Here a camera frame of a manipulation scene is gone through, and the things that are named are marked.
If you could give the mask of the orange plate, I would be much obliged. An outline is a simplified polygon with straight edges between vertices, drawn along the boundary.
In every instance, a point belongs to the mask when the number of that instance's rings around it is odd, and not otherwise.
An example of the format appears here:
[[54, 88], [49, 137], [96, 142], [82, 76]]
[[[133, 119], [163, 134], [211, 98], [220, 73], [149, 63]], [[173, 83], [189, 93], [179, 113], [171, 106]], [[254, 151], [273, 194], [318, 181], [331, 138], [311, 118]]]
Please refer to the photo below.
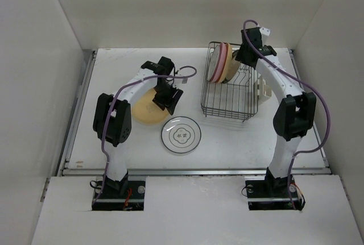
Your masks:
[[155, 94], [156, 91], [150, 89], [132, 107], [131, 115], [136, 121], [143, 124], [158, 124], [169, 116], [167, 110], [162, 110], [153, 102]]

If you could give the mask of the grey rimmed plate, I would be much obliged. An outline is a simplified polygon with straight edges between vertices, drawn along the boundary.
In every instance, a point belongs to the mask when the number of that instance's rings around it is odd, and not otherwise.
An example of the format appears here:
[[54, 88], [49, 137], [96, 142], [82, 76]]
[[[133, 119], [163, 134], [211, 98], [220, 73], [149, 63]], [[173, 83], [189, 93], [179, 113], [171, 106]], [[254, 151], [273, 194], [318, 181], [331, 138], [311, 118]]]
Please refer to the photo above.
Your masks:
[[195, 150], [201, 142], [201, 128], [189, 117], [174, 117], [162, 127], [161, 140], [164, 147], [176, 155]]

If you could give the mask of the green rimmed lettered plate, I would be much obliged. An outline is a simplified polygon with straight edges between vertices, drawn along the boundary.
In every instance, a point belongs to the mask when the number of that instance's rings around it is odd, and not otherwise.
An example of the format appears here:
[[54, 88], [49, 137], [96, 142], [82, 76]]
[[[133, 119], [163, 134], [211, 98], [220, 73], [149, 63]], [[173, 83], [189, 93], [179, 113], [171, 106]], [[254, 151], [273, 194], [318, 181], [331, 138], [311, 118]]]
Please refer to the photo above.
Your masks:
[[236, 56], [238, 54], [238, 50], [234, 51], [232, 54], [232, 60], [229, 66], [229, 70], [227, 72], [227, 75], [223, 81], [223, 83], [228, 83], [237, 73], [238, 69], [241, 66], [241, 63], [236, 60]]

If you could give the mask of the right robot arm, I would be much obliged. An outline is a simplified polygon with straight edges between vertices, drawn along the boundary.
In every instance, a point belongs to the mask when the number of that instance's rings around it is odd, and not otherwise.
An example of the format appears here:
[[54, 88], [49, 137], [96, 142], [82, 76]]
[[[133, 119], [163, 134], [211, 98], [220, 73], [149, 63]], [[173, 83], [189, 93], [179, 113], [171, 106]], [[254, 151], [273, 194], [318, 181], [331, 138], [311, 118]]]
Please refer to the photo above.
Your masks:
[[303, 137], [313, 126], [316, 96], [306, 93], [281, 65], [276, 51], [263, 45], [269, 30], [255, 27], [242, 30], [242, 44], [236, 60], [254, 68], [271, 88], [279, 102], [273, 117], [277, 134], [274, 156], [263, 182], [264, 191], [277, 196], [291, 180], [289, 166]]

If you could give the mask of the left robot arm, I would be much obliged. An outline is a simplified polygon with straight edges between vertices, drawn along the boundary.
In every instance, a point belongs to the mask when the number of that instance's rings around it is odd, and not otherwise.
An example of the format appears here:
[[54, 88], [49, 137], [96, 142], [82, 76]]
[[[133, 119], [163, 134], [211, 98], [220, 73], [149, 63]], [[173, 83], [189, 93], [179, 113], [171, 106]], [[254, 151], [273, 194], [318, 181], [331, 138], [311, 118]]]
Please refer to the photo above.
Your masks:
[[113, 147], [124, 143], [131, 133], [131, 108], [145, 93], [153, 89], [152, 102], [161, 110], [174, 114], [175, 107], [183, 94], [181, 89], [171, 85], [169, 80], [175, 65], [171, 59], [161, 57], [157, 63], [146, 61], [128, 84], [122, 86], [115, 94], [99, 95], [93, 120], [93, 130], [101, 140], [101, 151], [106, 156], [106, 165], [100, 193], [105, 186], [114, 197], [122, 197], [127, 192], [127, 175], [122, 158], [112, 158], [105, 148], [106, 143]]

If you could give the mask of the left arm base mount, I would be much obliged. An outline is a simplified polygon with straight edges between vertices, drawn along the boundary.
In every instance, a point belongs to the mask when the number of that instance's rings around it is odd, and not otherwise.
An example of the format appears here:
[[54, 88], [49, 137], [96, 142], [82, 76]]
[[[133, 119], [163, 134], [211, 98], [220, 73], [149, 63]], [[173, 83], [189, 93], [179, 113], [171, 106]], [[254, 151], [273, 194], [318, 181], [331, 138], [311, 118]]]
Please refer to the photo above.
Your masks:
[[93, 211], [143, 211], [146, 182], [144, 180], [126, 181], [121, 190], [115, 190], [102, 181], [91, 181], [94, 189], [91, 208]]

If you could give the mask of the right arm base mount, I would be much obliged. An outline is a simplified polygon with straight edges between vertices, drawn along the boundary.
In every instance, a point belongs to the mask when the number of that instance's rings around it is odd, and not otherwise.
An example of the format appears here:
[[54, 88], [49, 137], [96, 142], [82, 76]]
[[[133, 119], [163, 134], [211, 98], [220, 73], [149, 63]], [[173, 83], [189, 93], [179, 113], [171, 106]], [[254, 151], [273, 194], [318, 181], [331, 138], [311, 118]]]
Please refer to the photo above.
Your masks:
[[250, 211], [260, 210], [298, 210], [302, 211], [306, 200], [295, 183], [289, 188], [284, 185], [277, 192], [271, 192], [264, 180], [247, 179], [245, 187]]

